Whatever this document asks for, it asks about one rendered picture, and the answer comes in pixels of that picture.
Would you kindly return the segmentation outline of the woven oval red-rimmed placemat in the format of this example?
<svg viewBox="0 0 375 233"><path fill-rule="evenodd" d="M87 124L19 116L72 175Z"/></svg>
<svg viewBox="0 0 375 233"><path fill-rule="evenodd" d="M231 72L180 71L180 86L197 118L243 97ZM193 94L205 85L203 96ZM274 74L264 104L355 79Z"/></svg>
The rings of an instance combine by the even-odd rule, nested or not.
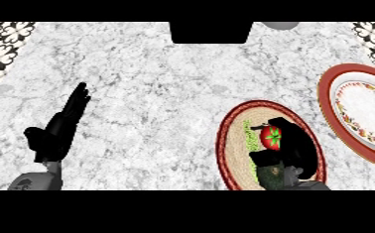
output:
<svg viewBox="0 0 375 233"><path fill-rule="evenodd" d="M271 118L282 117L308 135L317 155L317 169L310 180L326 182L324 157L314 134L299 116L280 104L267 100L251 100L227 113L217 132L217 164L228 190L262 190L251 167L245 128L259 126Z"/></svg>

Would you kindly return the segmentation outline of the white red-rimmed plate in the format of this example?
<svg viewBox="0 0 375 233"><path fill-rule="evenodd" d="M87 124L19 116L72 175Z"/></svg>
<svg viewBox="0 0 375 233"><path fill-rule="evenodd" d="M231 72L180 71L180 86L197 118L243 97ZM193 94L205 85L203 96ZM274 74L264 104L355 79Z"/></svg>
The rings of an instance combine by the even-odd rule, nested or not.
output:
<svg viewBox="0 0 375 233"><path fill-rule="evenodd" d="M317 83L317 101L336 137L375 164L375 67L358 63L330 67Z"/></svg>

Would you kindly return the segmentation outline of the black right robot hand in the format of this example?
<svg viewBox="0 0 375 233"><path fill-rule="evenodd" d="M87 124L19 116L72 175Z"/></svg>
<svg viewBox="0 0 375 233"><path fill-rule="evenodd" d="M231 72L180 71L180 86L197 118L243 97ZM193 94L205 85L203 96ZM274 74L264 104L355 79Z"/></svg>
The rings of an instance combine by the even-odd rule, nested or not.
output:
<svg viewBox="0 0 375 233"><path fill-rule="evenodd" d="M310 179L317 170L317 154L313 140L304 130L282 117L268 120L268 125L280 129L280 149L249 152L258 167L283 163L286 167L301 168L299 179Z"/></svg>

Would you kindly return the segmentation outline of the red tomato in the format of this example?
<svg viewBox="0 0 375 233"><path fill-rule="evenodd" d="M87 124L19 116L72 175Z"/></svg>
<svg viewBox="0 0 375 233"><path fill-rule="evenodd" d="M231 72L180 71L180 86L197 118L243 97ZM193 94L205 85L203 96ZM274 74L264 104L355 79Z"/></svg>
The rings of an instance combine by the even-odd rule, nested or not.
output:
<svg viewBox="0 0 375 233"><path fill-rule="evenodd" d="M282 130L276 126L264 127L259 138L265 149L274 151L280 149Z"/></svg>

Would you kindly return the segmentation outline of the grey round object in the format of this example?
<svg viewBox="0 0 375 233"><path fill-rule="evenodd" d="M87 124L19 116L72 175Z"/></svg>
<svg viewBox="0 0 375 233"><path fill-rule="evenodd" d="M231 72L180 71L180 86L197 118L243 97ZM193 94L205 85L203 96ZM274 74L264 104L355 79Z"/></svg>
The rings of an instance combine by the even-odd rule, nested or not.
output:
<svg viewBox="0 0 375 233"><path fill-rule="evenodd" d="M264 22L264 25L274 29L274 30L290 30L296 25L298 22Z"/></svg>

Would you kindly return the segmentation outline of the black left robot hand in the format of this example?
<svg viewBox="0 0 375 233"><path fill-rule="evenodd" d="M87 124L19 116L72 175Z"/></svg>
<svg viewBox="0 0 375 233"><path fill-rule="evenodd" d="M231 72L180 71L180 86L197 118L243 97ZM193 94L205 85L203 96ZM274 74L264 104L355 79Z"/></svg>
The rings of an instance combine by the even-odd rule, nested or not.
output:
<svg viewBox="0 0 375 233"><path fill-rule="evenodd" d="M35 152L35 163L57 162L65 158L90 100L87 84L81 82L69 96L63 110L54 114L47 127L25 129L28 146Z"/></svg>

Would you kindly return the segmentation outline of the black appliance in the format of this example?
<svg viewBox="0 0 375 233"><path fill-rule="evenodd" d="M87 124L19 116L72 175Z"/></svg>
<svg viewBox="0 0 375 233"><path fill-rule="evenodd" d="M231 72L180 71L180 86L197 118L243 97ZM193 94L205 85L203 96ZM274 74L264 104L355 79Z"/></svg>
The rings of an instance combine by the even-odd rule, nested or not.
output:
<svg viewBox="0 0 375 233"><path fill-rule="evenodd" d="M171 22L174 44L243 44L252 22Z"/></svg>

